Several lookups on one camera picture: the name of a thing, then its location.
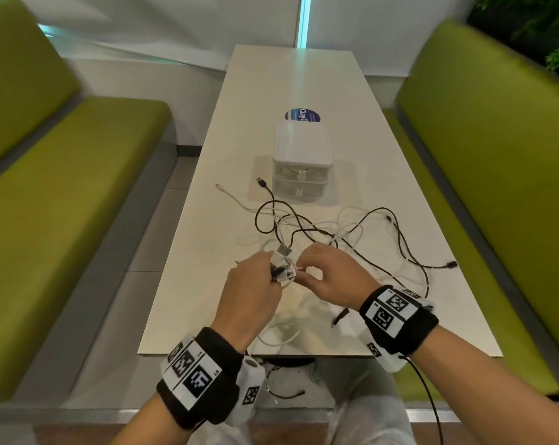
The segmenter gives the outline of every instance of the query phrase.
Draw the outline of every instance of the green seat cushion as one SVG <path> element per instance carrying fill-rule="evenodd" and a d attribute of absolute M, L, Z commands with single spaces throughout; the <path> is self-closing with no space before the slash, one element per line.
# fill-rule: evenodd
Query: green seat cushion
<path fill-rule="evenodd" d="M 397 101 L 559 345 L 559 79 L 446 21 Z"/>
<path fill-rule="evenodd" d="M 395 113 L 392 110 L 383 110 L 383 113 L 502 350 L 504 357 L 498 360 L 539 392 L 549 394 L 559 391 L 558 383 L 533 340 L 432 179 Z M 410 366 L 395 374 L 395 380 L 404 399 L 427 398 L 424 387 Z M 430 391 L 436 393 L 431 385 Z"/>
<path fill-rule="evenodd" d="M 0 157 L 79 90 L 19 0 L 0 0 Z"/>
<path fill-rule="evenodd" d="M 171 120 L 92 97 L 0 176 L 0 401 L 10 397 Z"/>

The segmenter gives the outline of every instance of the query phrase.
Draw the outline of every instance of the forearm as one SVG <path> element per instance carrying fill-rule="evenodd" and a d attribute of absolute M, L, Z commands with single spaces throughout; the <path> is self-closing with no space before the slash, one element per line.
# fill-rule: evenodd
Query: forearm
<path fill-rule="evenodd" d="M 411 358 L 481 443 L 559 445 L 559 407 L 448 330 Z"/>
<path fill-rule="evenodd" d="M 192 432 L 176 424 L 160 396 L 155 394 L 111 445 L 185 445 Z"/>

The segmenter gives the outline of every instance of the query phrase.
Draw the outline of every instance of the table top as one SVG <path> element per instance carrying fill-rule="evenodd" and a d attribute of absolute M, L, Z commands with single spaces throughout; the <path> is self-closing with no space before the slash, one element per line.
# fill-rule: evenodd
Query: table top
<path fill-rule="evenodd" d="M 413 173 L 403 157 L 356 59 L 350 51 L 298 50 L 237 45 L 194 173 L 138 353 L 168 353 L 187 333 L 214 318 L 228 270 L 262 247 L 277 247 L 257 233 L 254 214 L 216 189 L 219 183 L 249 207 L 269 199 L 255 178 L 272 181 L 276 128 L 287 111 L 317 112 L 329 131 L 334 167 L 327 193 L 316 203 L 291 202 L 313 222 L 335 220 L 352 206 L 392 209 L 412 253 L 425 265 L 454 260 Z M 342 223 L 363 212 L 343 211 Z M 271 218 L 261 223 L 271 224 Z M 423 276 L 406 263 L 396 232 L 380 215 L 365 221 L 357 250 L 424 293 Z M 294 260 L 310 242 L 296 235 Z M 427 270 L 430 299 L 440 324 L 491 356 L 501 356 L 459 268 Z M 336 307 L 298 284 L 284 290 L 276 316 L 264 332 L 270 347 L 255 339 L 254 354 L 369 355 L 357 337 L 330 328 Z M 290 321 L 282 328 L 278 321 Z"/>

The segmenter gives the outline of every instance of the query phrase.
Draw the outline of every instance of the floor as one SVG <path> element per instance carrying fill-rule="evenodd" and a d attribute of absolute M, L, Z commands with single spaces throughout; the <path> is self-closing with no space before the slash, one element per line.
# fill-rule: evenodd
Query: floor
<path fill-rule="evenodd" d="M 136 354 L 143 328 L 174 232 L 187 196 L 197 158 L 179 158 L 160 202 L 144 233 L 117 296 L 80 371 L 70 397 L 61 403 L 71 409 L 139 409 L 154 393 L 160 379 L 158 357 Z M 334 400 L 322 384 L 311 378 L 312 366 L 282 368 L 269 376 L 269 387 L 281 396 L 300 390 L 293 399 L 273 399 L 263 392 L 261 408 L 327 408 Z M 324 424 L 258 424 L 253 426 L 255 444 L 323 442 Z M 118 425 L 37 426 L 17 431 L 0 427 L 1 445 L 107 444 Z M 418 444 L 438 443 L 435 424 L 415 424 Z M 460 424 L 445 424 L 447 444 L 476 443 Z"/>

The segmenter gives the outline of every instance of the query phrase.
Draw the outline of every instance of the leg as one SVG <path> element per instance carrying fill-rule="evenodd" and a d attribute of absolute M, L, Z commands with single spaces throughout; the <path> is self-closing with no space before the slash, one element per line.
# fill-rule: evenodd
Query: leg
<path fill-rule="evenodd" d="M 395 380 L 374 359 L 319 358 L 317 368 L 335 399 L 328 443 L 415 443 Z"/>

